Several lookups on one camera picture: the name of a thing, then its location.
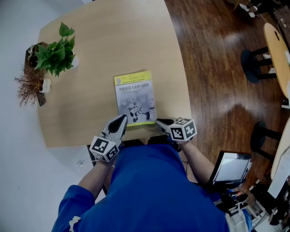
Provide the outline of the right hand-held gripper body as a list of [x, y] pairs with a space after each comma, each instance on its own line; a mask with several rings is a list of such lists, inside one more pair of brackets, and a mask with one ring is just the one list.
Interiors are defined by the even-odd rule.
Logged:
[[197, 134], [195, 121], [188, 118], [178, 118], [169, 126], [169, 131], [174, 141], [189, 141]]

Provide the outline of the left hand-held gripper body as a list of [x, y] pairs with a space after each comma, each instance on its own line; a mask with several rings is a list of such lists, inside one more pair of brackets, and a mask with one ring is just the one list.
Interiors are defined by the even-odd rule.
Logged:
[[98, 136], [94, 136], [89, 150], [97, 159], [110, 162], [120, 152], [122, 136], [122, 132], [100, 132]]

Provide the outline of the yellow and grey book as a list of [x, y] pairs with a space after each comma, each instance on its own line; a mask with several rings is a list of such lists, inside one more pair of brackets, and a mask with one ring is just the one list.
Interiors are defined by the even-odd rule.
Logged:
[[152, 125], [157, 119], [150, 71], [114, 77], [118, 113], [127, 115], [127, 126]]

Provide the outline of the person's right forearm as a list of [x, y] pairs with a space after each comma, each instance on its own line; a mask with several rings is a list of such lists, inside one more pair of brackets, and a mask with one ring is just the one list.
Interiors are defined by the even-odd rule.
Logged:
[[197, 182], [207, 184], [214, 171], [214, 165], [191, 142], [179, 141], [178, 145], [183, 151]]

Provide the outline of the person's left forearm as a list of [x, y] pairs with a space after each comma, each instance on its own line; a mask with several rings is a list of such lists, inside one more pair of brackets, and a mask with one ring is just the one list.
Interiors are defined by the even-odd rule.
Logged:
[[95, 166], [80, 180], [78, 186], [89, 191], [97, 200], [105, 181], [113, 168], [115, 159], [111, 162], [99, 160]]

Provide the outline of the black framed monitor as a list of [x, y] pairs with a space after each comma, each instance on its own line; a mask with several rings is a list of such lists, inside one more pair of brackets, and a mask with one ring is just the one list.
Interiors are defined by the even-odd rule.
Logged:
[[215, 191], [234, 189], [246, 181], [251, 165], [251, 154], [222, 150], [207, 187]]

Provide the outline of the person's blue shirt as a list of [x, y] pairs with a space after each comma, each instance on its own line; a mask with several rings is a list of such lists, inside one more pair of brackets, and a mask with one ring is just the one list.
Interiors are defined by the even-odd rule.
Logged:
[[94, 200], [72, 185], [52, 232], [229, 232], [217, 196], [190, 182], [169, 145], [124, 148]]

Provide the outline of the brown dried potted plant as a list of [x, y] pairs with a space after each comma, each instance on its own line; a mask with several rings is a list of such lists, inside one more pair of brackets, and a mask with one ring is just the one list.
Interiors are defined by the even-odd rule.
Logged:
[[14, 80], [18, 84], [17, 98], [19, 106], [32, 106], [38, 103], [37, 93], [49, 93], [51, 90], [52, 81], [45, 77], [45, 71], [22, 67], [20, 77], [15, 77]]

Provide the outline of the green potted plant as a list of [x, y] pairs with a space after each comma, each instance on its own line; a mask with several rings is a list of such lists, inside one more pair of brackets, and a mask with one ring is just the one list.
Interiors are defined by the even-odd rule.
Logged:
[[49, 72], [51, 75], [59, 76], [61, 72], [74, 67], [73, 61], [76, 55], [73, 53], [75, 45], [75, 30], [61, 23], [59, 27], [60, 40], [48, 44], [47, 47], [39, 44], [35, 52], [37, 65], [35, 70]]

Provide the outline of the light wooden table white legs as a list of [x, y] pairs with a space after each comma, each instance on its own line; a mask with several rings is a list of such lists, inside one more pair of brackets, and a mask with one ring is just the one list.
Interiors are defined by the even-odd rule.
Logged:
[[76, 68], [52, 77], [38, 108], [47, 147], [88, 145], [117, 116], [114, 76], [151, 72], [157, 116], [191, 117], [176, 33], [164, 0], [95, 0], [44, 26], [39, 41], [59, 41], [59, 26], [75, 30]]

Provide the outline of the pale wooden table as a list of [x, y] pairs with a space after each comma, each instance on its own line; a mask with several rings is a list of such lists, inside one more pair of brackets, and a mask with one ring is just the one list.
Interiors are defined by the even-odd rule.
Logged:
[[282, 154], [289, 146], [290, 146], [290, 118], [288, 119], [285, 125], [285, 128], [281, 136], [281, 140], [279, 142], [279, 145], [276, 151], [274, 162], [271, 168], [271, 179], [273, 179], [276, 174]]

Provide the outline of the brown wooden organizer box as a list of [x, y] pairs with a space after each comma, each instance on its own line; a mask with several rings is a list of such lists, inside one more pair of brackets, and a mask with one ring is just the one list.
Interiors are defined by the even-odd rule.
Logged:
[[31, 45], [25, 52], [25, 59], [24, 59], [25, 68], [35, 68], [37, 66], [38, 58], [35, 53], [39, 51], [38, 45], [48, 47], [48, 44], [45, 42]]

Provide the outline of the white fabric pouch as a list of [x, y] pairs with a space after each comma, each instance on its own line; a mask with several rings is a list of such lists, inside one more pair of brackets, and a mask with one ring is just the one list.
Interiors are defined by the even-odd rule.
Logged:
[[249, 232], [245, 214], [242, 210], [238, 210], [237, 214], [234, 214], [233, 216], [225, 213], [225, 219], [229, 232]]

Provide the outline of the white box device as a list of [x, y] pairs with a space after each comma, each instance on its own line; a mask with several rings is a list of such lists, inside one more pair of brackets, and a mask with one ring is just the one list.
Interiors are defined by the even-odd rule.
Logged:
[[281, 156], [277, 171], [268, 189], [268, 193], [273, 198], [277, 198], [286, 182], [286, 179], [289, 176], [290, 176], [290, 147]]

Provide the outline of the oval wooden table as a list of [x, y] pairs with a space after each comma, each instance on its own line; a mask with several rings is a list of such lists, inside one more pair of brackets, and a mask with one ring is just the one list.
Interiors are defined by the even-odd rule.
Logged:
[[264, 24], [264, 36], [279, 85], [284, 96], [289, 98], [287, 87], [288, 83], [290, 83], [290, 65], [286, 55], [289, 50], [280, 33], [270, 23]]

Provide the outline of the brown patterned rug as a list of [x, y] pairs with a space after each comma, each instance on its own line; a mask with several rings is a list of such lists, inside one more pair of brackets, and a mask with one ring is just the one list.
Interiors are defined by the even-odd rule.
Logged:
[[276, 9], [273, 14], [279, 24], [286, 45], [290, 48], [290, 7], [284, 5], [283, 7]]

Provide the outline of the black table pedestal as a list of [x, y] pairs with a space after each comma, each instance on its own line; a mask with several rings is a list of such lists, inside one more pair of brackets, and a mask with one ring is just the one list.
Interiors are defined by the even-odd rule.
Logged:
[[256, 123], [251, 134], [250, 148], [253, 152], [260, 154], [264, 158], [268, 159], [271, 163], [273, 163], [275, 157], [261, 149], [265, 143], [266, 137], [280, 141], [282, 134], [268, 129], [264, 121]]
[[258, 83], [264, 79], [277, 78], [275, 73], [261, 73], [261, 67], [272, 65], [271, 58], [258, 60], [257, 55], [266, 54], [269, 51], [268, 47], [260, 48], [255, 51], [243, 50], [241, 53], [241, 65], [248, 81]]

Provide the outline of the black monitor mount rig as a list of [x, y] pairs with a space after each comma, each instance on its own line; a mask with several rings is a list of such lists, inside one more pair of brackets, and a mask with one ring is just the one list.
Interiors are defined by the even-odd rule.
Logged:
[[249, 195], [241, 190], [232, 191], [227, 188], [212, 187], [213, 193], [218, 193], [220, 199], [215, 201], [215, 206], [221, 211], [227, 213], [230, 217], [238, 213], [242, 213], [245, 209], [252, 218], [257, 218], [257, 215], [251, 209], [249, 204]]

